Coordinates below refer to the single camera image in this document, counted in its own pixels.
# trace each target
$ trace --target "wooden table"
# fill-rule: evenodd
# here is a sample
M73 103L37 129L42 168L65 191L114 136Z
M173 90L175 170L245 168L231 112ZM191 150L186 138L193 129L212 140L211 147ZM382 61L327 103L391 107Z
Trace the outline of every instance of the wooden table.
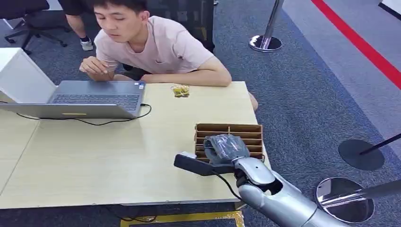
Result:
M10 101L2 93L0 100ZM38 123L21 118L15 113L0 110L0 194Z
M217 177L173 161L177 153L194 152L196 123L257 124L245 83L191 86L189 98L175 98L170 87L147 85L143 102L153 110L132 122L40 121L0 195L0 209L237 201ZM232 174L225 177L235 185Z

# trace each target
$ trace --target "cardboard box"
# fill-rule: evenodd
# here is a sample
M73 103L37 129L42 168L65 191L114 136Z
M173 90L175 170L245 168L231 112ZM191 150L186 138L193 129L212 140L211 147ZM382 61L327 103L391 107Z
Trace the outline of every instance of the cardboard box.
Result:
M209 162L206 157L203 142L206 136L232 134L241 137L249 149L251 157L264 161L263 128L258 124L208 124L200 123L195 126L195 154L198 160Z

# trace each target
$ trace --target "man's hand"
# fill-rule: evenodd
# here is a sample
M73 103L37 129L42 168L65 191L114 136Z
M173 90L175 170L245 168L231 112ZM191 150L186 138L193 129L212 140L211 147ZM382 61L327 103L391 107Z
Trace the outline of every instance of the man's hand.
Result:
M114 72L107 70L107 63L96 57L90 56L85 58L79 67L81 72L87 73L94 81L109 81L113 80Z

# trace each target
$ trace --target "silver robotic arm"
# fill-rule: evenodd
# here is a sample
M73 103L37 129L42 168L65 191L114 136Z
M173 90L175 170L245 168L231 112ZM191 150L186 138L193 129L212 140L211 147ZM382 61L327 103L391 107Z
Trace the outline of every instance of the silver robotic arm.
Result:
M299 189L260 160L240 157L233 161L239 194L244 203L281 227L348 227L317 208Z

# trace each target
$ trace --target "office chair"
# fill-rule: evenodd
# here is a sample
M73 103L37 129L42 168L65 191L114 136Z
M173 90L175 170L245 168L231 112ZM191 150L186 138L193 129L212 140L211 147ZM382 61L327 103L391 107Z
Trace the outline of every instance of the office chair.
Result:
M21 48L27 53L31 54L30 51L26 50L26 46L28 45L29 41L33 36L40 38L41 36L47 37L49 39L55 40L60 43L62 47L66 47L65 44L61 39L44 32L44 30L51 30L51 29L62 29L65 32L69 32L70 30L64 26L49 26L49 27L36 27L32 25L29 20L32 14L49 9L50 6L46 0L8 0L2 3L2 7L0 8L0 18L2 19L16 19L22 18L24 21L27 30L16 32L12 35L8 35L4 37L7 42L10 44L14 44L16 41L12 39L13 37L17 37L20 35L26 35L25 39L22 43Z
M148 0L151 15L182 24L213 53L213 0Z

